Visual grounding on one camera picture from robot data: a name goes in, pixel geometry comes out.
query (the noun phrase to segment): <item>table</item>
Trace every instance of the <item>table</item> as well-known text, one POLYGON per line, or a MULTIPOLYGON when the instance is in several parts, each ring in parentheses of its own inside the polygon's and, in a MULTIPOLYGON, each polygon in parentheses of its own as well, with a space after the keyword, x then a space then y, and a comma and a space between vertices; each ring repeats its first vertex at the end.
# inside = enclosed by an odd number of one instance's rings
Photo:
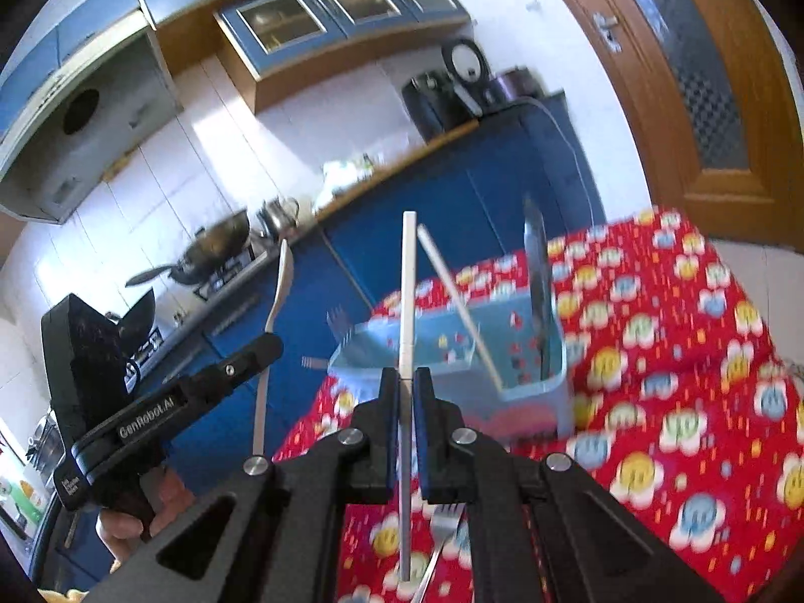
MULTIPOLYGON (((448 239, 437 239, 445 243, 448 239)), ((577 433, 518 441, 564 451, 728 601, 757 592, 804 536, 804 404, 757 309, 714 247, 675 211, 648 210, 549 243, 572 366, 577 433)), ((527 287, 524 253, 457 274, 469 300, 527 287)), ((440 283, 417 306, 446 306, 440 283)), ((375 316, 395 316, 399 293, 375 316)), ((275 459, 349 424, 355 397, 326 378, 275 459)), ((413 483, 413 584, 395 571, 395 503, 347 508, 339 603, 410 600, 433 548, 434 506, 413 483)), ((468 529, 445 546, 426 601, 473 598, 468 529)))

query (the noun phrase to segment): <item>light blue plastic basket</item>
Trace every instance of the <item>light blue plastic basket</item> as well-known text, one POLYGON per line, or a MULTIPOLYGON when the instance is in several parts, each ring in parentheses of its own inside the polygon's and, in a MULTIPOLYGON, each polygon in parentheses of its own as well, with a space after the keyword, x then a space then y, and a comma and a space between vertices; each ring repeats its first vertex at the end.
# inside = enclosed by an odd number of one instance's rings
MULTIPOLYGON (((469 306, 504 381, 501 392, 454 310, 425 312, 417 317, 416 367, 430 368, 436 396, 459 406, 464 421, 474 429, 504 441, 552 433, 569 437, 575 428, 572 392, 564 333, 553 303, 548 325, 550 375, 546 380, 540 380, 540 354, 533 337, 528 291, 469 306)), ((384 367, 395 367, 398 355, 399 320, 375 319, 355 326, 351 337, 335 350, 329 372, 358 401, 365 401, 377 397, 380 373, 384 367)))

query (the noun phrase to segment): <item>white stick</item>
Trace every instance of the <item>white stick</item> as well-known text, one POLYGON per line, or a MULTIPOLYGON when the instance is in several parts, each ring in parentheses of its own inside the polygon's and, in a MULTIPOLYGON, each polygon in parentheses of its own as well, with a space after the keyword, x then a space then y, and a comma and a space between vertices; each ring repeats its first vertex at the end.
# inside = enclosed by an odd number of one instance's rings
POLYGON ((413 343, 416 327, 416 213, 402 218, 402 299, 399 309, 399 579, 410 580, 410 479, 413 453, 413 343))
POLYGON ((500 377, 497 367, 494 366, 494 361, 491 359, 491 354, 489 353, 488 348, 485 346, 483 338, 480 336, 480 331, 472 321, 472 315, 469 315, 469 309, 466 307, 463 296, 457 289, 455 280, 449 273, 449 269, 444 262, 444 259, 441 258, 441 251, 438 251, 436 243, 433 242, 433 238, 430 236, 429 231, 427 231, 427 227, 425 227, 424 224, 419 225, 417 235, 419 236, 421 246, 424 248, 427 257, 430 259, 430 263, 433 264, 433 267, 436 270, 438 278, 441 279, 441 283, 444 283, 444 287, 446 287, 449 293, 449 298, 452 299, 453 303, 455 304, 455 310, 457 310, 457 314, 461 317, 463 326, 466 327, 466 330, 469 331, 469 335, 472 336, 474 343, 477 346, 477 352, 480 354, 480 358, 483 360, 483 364, 489 372, 491 381, 497 390, 502 391, 503 379, 500 377))

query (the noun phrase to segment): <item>knife blade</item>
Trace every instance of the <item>knife blade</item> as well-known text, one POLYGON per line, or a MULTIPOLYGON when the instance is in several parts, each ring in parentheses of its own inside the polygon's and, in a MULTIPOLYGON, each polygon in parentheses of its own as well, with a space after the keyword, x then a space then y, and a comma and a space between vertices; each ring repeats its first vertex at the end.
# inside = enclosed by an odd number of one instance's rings
POLYGON ((550 316, 552 315, 552 269, 548 257, 548 239, 547 233, 544 231, 544 217, 528 195, 524 198, 523 207, 525 256, 528 258, 534 334, 541 354, 540 378, 545 380, 550 374, 548 336, 550 316))

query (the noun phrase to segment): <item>human hand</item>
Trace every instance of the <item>human hand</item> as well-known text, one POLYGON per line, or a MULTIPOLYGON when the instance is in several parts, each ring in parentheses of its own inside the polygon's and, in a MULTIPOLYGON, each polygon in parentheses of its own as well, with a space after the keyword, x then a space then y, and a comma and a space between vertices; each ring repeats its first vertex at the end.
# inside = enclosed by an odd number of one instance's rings
MULTIPOLYGON (((151 537, 174 522, 195 501, 194 494, 186 489, 173 469, 165 471, 159 483, 158 495, 163 507, 151 522, 151 537)), ((98 515, 95 531, 110 553, 123 562, 131 556, 130 540, 136 540, 142 534, 142 522, 131 515, 104 509, 98 515)))

